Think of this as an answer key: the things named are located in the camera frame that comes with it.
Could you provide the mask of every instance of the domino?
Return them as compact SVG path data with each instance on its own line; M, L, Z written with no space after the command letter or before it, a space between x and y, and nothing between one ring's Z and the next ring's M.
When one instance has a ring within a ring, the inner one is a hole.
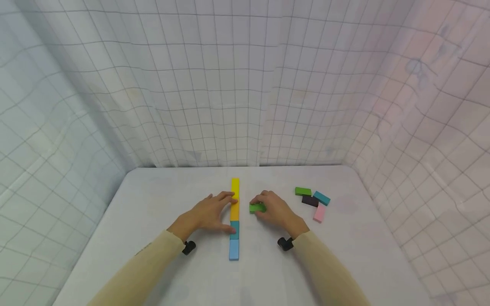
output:
M237 203L231 204L230 221L238 221L240 218L240 200Z
M325 206L327 206L328 203L330 203L330 198L327 196L324 196L323 194L321 194L318 191L315 191L315 194L313 194L313 197L317 198L320 201L320 203L324 204Z
M314 207L318 207L318 199L317 198L314 198L312 196L304 195L303 196L303 199L301 200L301 202L304 203L304 204L308 204L308 205L314 206Z
M248 206L248 209L249 209L250 213L254 213L254 212L257 212L257 211L259 211L259 212L266 212L267 211L266 206L262 202L255 203L255 204L250 204Z
M230 221L230 225L237 231L230 235L230 239L238 239L240 233L240 221Z
M231 179L231 191L235 193L232 196L233 199L240 198L240 179L238 177L234 177Z
M240 240L238 239L231 239L230 240L230 254L229 258L230 261L232 260L238 260L239 254L240 254Z
M317 211L313 216L313 220L315 220L318 223L321 223L323 221L323 216L325 215L325 208L326 208L325 205L318 205Z
M309 196L311 196L311 189L302 188L302 187L296 187L294 189L294 193L296 195L309 195Z

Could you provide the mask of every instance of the right hand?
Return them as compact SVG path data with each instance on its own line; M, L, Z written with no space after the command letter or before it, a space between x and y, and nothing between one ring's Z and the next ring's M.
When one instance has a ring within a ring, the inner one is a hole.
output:
M255 212L255 215L265 222L283 228L293 239L310 230L304 220L295 214L274 191L264 190L250 201L251 204L257 202L263 202L267 211Z

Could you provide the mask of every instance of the hand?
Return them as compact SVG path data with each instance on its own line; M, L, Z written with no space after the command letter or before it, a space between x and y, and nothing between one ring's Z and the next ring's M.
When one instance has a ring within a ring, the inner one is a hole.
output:
M255 215L265 222L283 228L293 239L310 230L304 220L295 214L274 191L264 190L250 201L251 204L257 202L263 202L267 211L255 212Z
M221 211L223 208L228 203L236 203L238 201L231 198L234 194L234 192L222 191L215 197L212 194L208 195L190 211L180 215L167 231L179 237L182 242L186 241L197 229L234 234L235 229L233 227L221 222Z

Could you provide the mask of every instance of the teal block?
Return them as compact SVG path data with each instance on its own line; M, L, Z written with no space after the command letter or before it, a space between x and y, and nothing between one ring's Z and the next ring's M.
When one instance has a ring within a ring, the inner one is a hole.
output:
M240 240L230 239L230 260L238 260L240 254Z
M230 239L238 239L240 233L240 221L230 221L230 225L237 230L236 233L230 235Z
M324 204L325 206L328 206L328 203L330 203L330 198L323 195L321 192L315 191L315 194L313 194L315 198L317 198L320 203Z

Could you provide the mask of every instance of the grid pattern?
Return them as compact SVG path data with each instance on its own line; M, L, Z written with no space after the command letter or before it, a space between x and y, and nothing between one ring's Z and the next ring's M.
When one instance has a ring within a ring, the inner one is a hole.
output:
M51 305L131 164L23 14L0 13L0 305Z
M487 0L15 4L0 4L0 168L19 177L0 182L0 304L50 305L136 166L340 163L435 304L490 304ZM64 225L83 239L58 241ZM26 230L68 251L42 257ZM55 271L40 279L38 259Z

